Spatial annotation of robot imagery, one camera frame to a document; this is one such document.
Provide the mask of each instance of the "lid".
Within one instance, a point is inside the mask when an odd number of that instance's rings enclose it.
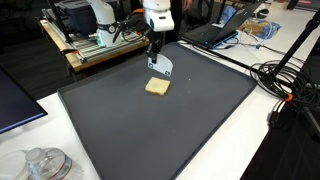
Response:
[[[70,11],[91,9],[91,6],[86,0],[65,0],[59,2],[59,5],[62,9]]]
[[[41,148],[34,148],[27,153],[26,161],[30,164],[39,163],[46,157],[46,151]]]
[[[26,180],[28,165],[26,153],[17,151],[0,158],[0,179]]]

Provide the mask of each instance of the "chair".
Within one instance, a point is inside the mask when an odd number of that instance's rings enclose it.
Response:
[[[203,15],[203,2],[205,2],[205,4],[208,7],[206,15]],[[205,25],[210,21],[213,4],[214,0],[198,0],[198,5],[196,8],[191,8],[188,11],[186,11],[186,14],[184,16],[184,22],[188,26],[188,30],[192,30],[196,27]]]

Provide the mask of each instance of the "wire bundle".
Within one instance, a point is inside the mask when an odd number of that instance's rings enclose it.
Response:
[[[319,106],[318,85],[310,81],[310,69],[308,67],[302,69],[288,62],[287,66],[276,75],[273,70],[279,62],[254,64],[252,67],[257,67],[258,71],[256,73],[250,71],[251,77],[262,89],[281,99],[276,111],[281,110],[280,107],[285,103],[287,107],[298,111],[302,106],[309,108]]]

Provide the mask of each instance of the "laptop screen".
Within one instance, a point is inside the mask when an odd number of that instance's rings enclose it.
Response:
[[[0,133],[47,115],[47,112],[0,65]]]

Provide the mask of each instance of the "floor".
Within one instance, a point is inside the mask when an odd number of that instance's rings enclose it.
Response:
[[[219,8],[220,5],[216,3],[211,21],[216,20]],[[186,26],[183,25],[181,33],[185,31]],[[0,55],[0,64],[35,99],[41,99],[73,83],[73,79],[68,76],[56,47],[43,38],[37,29],[32,33],[34,40],[28,39],[27,42],[5,47]],[[315,46],[307,63],[313,68],[314,81],[320,83],[320,54],[316,50],[319,47],[319,44]],[[320,119],[319,112],[314,114]],[[319,179],[320,144],[310,138],[310,124],[302,114],[298,116],[292,112],[282,112],[281,119],[287,122],[286,126],[269,131],[242,179]]]

